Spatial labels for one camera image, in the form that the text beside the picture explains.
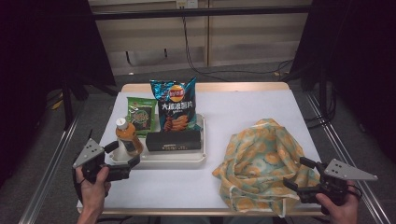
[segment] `white tabletop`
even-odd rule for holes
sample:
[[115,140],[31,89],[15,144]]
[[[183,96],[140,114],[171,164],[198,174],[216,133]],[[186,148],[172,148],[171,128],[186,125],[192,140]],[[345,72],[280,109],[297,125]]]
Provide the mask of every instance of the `white tabletop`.
[[[100,141],[101,146],[116,140],[115,121],[126,116],[128,96],[153,98],[150,92],[120,92]],[[235,214],[220,198],[220,180],[212,175],[212,171],[222,163],[232,134],[243,131],[260,119],[274,119],[286,127],[304,149],[305,156],[320,161],[290,90],[196,92],[196,112],[205,117],[206,162],[192,170],[133,169],[129,179],[112,182],[104,213]],[[106,163],[112,163],[108,155]],[[294,214],[310,216],[320,212],[316,204],[306,203],[298,204]]]

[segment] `green snack bag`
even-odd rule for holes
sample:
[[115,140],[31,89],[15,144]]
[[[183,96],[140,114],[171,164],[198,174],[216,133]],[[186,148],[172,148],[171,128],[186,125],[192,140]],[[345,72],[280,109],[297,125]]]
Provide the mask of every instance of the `green snack bag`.
[[137,97],[128,98],[127,120],[136,128],[136,134],[146,137],[147,133],[155,130],[156,99]]

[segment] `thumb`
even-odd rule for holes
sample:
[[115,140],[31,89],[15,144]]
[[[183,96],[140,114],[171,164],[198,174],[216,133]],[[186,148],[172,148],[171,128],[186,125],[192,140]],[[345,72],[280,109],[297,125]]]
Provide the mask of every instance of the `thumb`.
[[103,185],[107,179],[108,172],[109,172],[108,167],[106,166],[102,167],[102,169],[99,171],[99,173],[96,176],[96,183]]
[[327,197],[326,195],[322,194],[322,193],[318,193],[316,195],[319,203],[321,205],[323,205],[325,208],[327,208],[327,210],[329,210],[330,214],[334,214],[338,208],[337,205],[335,205],[332,200],[330,200],[329,197]]

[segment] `yellow and blue fabric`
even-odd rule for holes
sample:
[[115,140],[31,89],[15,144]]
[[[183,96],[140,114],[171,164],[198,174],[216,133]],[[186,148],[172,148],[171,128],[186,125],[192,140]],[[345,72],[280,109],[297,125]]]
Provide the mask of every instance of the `yellow and blue fabric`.
[[224,162],[212,174],[221,180],[219,195],[233,211],[271,209],[283,217],[299,200],[283,185],[283,178],[295,178],[299,188],[315,186],[319,180],[318,174],[299,163],[303,156],[285,127],[261,119],[231,137]]

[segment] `bottle label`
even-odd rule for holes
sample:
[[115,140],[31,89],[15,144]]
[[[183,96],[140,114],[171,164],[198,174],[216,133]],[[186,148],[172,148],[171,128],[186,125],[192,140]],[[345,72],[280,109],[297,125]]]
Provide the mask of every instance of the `bottle label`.
[[120,142],[121,142],[122,144],[124,144],[125,149],[126,149],[127,151],[133,152],[133,151],[136,150],[136,148],[134,147],[134,144],[133,144],[132,141],[125,141],[125,140],[120,139]]

